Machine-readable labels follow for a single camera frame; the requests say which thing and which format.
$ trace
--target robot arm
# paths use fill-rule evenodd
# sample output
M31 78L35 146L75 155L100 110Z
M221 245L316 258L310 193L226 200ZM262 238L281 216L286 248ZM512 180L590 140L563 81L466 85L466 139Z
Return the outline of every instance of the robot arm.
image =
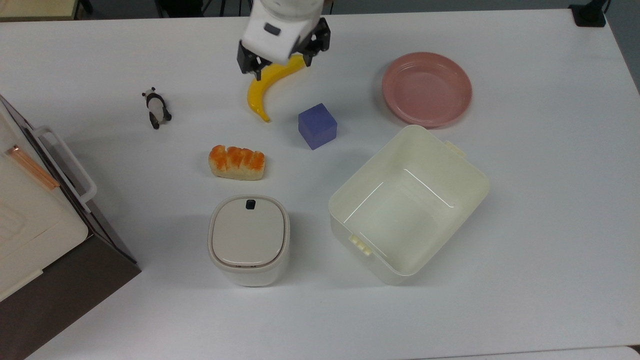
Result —
M249 24L238 44L237 61L243 74L260 80L271 63L286 65L301 53L307 66L320 51L329 49L331 30L320 17L323 0L255 0Z

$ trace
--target white container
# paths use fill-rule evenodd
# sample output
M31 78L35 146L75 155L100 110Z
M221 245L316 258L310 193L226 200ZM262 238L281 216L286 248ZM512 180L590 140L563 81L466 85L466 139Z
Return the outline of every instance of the white container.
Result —
M7 155L14 145L46 171L38 153L0 102L0 301L42 274L42 269L83 242L88 234L62 190L49 190Z
M402 129L329 200L335 237L387 284L418 272L489 192L487 177L422 126Z
M269 285L287 268L289 233L289 215L275 199L230 197L211 217L209 255L236 284Z

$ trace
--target white handle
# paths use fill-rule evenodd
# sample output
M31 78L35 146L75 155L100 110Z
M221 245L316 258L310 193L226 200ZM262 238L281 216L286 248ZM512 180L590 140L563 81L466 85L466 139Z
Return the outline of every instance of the white handle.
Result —
M71 159L71 161L77 167L78 171L80 171L80 174L84 177L84 180L88 184L89 189L87 189L84 194L79 195L76 191L74 191L74 195L77 196L78 201L86 208L86 203L95 196L95 194L98 192L98 188L96 187L95 183L93 182L89 174L86 173L82 165L80 165L80 162L78 161L76 156L73 155L73 153L69 149L69 146L67 146L67 143L65 143L64 140L62 140L60 136L58 136L58 134L56 134L49 126L40 126L37 129L34 129L31 131L31 134L35 138L39 138L42 135L47 133L52 134L53 137L56 138L58 143L60 143L60 146L62 146L62 149L67 153L67 156L69 157L69 159Z

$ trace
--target black button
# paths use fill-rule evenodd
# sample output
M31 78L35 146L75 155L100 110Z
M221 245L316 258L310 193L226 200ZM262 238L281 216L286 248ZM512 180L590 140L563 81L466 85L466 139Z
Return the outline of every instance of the black button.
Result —
M269 34L274 34L275 36L278 36L280 34L280 28L276 28L268 22L264 23L264 31L268 32Z

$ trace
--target floor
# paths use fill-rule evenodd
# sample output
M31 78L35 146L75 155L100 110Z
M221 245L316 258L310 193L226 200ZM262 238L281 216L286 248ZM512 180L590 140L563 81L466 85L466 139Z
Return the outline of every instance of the floor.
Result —
M224 16L248 16L248 0L204 0L206 17L217 17L224 2ZM154 0L91 0L92 14L82 19L147 19L159 17ZM567 8L587 0L336 0L332 13L448 12ZM612 0L607 20L640 92L640 0Z

